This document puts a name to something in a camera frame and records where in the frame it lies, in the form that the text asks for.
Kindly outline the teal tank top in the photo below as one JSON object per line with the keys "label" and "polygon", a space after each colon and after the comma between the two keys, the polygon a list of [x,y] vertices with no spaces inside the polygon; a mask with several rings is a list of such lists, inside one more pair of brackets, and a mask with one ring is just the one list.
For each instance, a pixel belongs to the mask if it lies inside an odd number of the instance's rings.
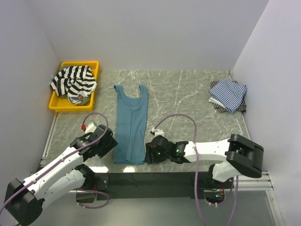
{"label": "teal tank top", "polygon": [[147,126],[149,94],[145,85],[139,85],[140,97],[125,94],[121,85],[114,86],[117,92],[117,120],[114,148],[114,163],[142,165],[145,161],[144,136]]}

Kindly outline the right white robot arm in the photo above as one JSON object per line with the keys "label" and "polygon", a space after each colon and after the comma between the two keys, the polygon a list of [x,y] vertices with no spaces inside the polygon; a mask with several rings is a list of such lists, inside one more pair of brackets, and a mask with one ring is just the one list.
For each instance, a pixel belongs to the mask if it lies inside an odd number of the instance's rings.
{"label": "right white robot arm", "polygon": [[209,167],[207,184],[217,188],[222,182],[236,177],[261,178],[264,148],[239,135],[214,142],[181,141],[173,143],[162,135],[155,136],[145,144],[148,164],[170,160],[177,164],[193,163],[198,160],[220,161]]}

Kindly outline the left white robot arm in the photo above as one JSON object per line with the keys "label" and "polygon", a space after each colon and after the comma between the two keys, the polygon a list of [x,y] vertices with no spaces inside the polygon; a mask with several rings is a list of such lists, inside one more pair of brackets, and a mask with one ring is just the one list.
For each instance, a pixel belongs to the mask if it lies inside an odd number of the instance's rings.
{"label": "left white robot arm", "polygon": [[99,176],[84,162],[96,155],[104,157],[116,145],[110,128],[90,123],[85,134],[75,138],[47,166],[23,180],[15,178],[8,184],[5,209],[20,226],[28,226],[49,204],[69,191],[105,191],[108,175]]}

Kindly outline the black base beam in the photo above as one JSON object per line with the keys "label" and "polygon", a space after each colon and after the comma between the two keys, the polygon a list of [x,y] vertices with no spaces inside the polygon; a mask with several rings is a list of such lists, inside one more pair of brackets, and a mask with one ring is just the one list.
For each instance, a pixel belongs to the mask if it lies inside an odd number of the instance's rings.
{"label": "black base beam", "polygon": [[81,189],[101,191],[112,199],[194,198],[195,172],[95,173]]}

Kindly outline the yellow plastic bin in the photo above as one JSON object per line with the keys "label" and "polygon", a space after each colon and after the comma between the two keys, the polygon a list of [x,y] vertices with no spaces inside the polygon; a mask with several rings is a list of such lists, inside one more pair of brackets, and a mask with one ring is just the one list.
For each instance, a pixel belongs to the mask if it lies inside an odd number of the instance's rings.
{"label": "yellow plastic bin", "polygon": [[99,72],[98,61],[63,62],[50,84],[53,92],[49,109],[56,112],[92,111]]}

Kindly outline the blue white striped folded top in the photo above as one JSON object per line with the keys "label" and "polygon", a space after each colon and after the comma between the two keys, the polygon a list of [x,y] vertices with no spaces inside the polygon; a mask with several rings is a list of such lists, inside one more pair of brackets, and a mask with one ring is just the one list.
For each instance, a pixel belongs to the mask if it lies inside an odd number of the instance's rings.
{"label": "blue white striped folded top", "polygon": [[222,78],[214,85],[209,93],[212,98],[220,102],[229,113],[234,113],[243,102],[247,93],[246,85],[241,85],[226,78]]}

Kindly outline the aluminium rail frame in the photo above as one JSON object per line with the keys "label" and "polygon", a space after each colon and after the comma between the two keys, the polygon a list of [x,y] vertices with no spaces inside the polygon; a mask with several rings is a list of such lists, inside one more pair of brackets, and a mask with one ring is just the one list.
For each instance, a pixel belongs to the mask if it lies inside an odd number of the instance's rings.
{"label": "aluminium rail frame", "polygon": [[[142,172],[141,167],[146,165],[139,166],[122,166],[121,165],[121,174],[126,173],[151,173],[151,171]],[[89,166],[95,173],[113,173],[112,169],[109,169],[106,166]],[[246,176],[239,176],[238,183],[239,191],[270,191],[273,190],[273,185],[270,180],[269,174],[267,171],[262,173],[261,178],[250,178]]]}

